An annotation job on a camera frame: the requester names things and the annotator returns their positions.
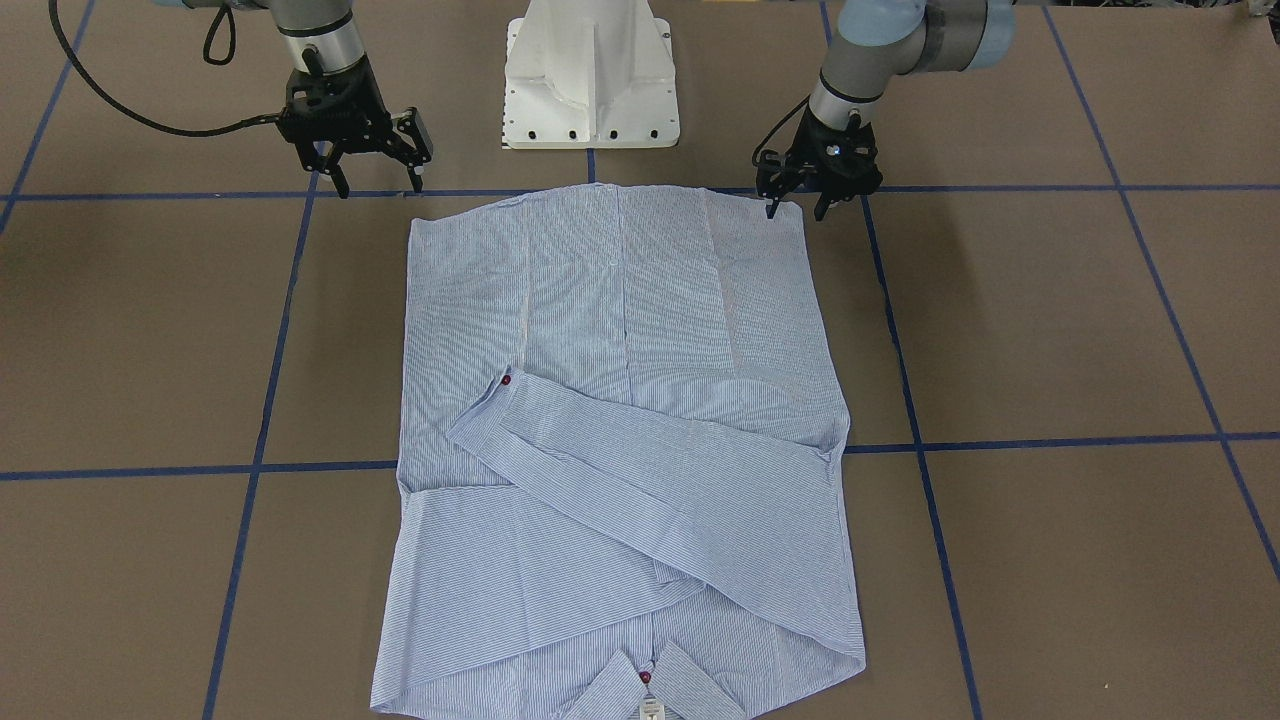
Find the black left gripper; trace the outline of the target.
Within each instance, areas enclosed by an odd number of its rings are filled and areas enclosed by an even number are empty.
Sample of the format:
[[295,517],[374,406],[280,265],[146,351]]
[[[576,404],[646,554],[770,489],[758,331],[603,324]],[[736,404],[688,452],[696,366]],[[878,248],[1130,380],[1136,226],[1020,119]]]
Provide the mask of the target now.
[[[771,149],[773,137],[795,117],[799,124],[788,149]],[[753,151],[755,191],[768,202],[765,217],[773,220],[786,196],[804,187],[818,192],[813,218],[823,222],[840,204],[879,190],[883,174],[877,156],[873,127],[860,113],[851,115],[846,128],[833,129],[808,105],[796,105]]]

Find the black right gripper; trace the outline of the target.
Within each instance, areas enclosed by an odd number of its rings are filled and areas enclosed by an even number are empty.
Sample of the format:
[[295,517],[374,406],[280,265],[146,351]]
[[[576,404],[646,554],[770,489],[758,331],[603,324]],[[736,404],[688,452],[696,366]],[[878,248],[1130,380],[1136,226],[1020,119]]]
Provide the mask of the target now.
[[[325,70],[320,55],[303,55],[303,68],[285,83],[285,105],[276,120],[282,137],[302,151],[306,169],[317,169],[334,186],[339,199],[348,199],[349,182],[340,167],[344,154],[379,152],[404,165],[413,193],[424,190],[425,165],[433,159],[433,142],[416,108],[390,113],[372,72],[362,56],[342,70]],[[317,142],[330,147],[323,156]]]

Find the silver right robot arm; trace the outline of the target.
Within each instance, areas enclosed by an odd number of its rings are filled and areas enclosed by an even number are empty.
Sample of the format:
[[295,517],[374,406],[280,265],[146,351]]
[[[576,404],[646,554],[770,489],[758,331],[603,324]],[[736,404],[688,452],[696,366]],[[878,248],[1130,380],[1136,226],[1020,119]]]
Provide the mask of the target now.
[[385,105],[351,1],[174,1],[174,8],[268,12],[294,69],[273,124],[301,167],[330,179],[342,199],[351,187],[340,167],[348,155],[376,154],[399,163],[415,193],[434,155],[416,108]]

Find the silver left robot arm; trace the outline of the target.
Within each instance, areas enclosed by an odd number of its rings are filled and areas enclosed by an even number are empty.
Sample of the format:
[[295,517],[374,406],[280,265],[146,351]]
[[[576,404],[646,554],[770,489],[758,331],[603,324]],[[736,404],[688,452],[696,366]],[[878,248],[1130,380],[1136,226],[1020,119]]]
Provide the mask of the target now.
[[1012,45],[1012,1],[847,1],[813,90],[754,147],[756,196],[774,218],[799,190],[814,218],[883,183],[873,115],[895,77],[984,69]]

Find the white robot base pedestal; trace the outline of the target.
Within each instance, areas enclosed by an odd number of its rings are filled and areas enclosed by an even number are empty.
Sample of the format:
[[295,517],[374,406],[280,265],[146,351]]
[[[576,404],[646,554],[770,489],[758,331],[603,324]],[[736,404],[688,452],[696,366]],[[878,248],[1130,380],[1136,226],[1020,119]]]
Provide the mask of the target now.
[[506,28],[502,145],[509,150],[678,143],[669,22],[646,1],[532,1]]

